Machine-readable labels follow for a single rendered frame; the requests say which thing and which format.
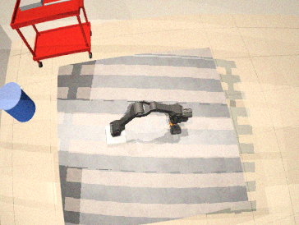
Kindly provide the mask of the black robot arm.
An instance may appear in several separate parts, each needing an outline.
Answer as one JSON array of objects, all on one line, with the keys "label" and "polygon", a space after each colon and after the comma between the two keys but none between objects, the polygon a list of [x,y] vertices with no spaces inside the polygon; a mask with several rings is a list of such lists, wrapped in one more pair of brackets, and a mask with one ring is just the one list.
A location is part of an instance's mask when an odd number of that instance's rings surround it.
[{"label": "black robot arm", "polygon": [[[143,103],[148,104],[150,110],[144,113]],[[188,117],[192,117],[192,110],[190,108],[183,109],[181,104],[175,103],[174,105],[167,105],[163,103],[156,103],[155,101],[138,101],[131,105],[130,111],[119,120],[114,120],[110,123],[111,136],[113,138],[119,137],[125,130],[125,125],[133,120],[135,117],[146,117],[152,112],[169,113],[174,121],[178,121],[181,118],[182,122],[188,121]]]}]

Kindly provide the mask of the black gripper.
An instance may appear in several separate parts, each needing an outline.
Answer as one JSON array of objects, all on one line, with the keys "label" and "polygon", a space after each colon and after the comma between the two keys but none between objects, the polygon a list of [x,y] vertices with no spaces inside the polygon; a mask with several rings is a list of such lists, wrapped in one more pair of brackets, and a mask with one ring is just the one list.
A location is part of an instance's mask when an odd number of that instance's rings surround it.
[{"label": "black gripper", "polygon": [[169,118],[171,121],[171,129],[172,129],[172,134],[173,135],[178,135],[182,133],[182,129],[180,125],[178,124],[181,121],[181,118],[178,121],[174,121],[171,117]]}]

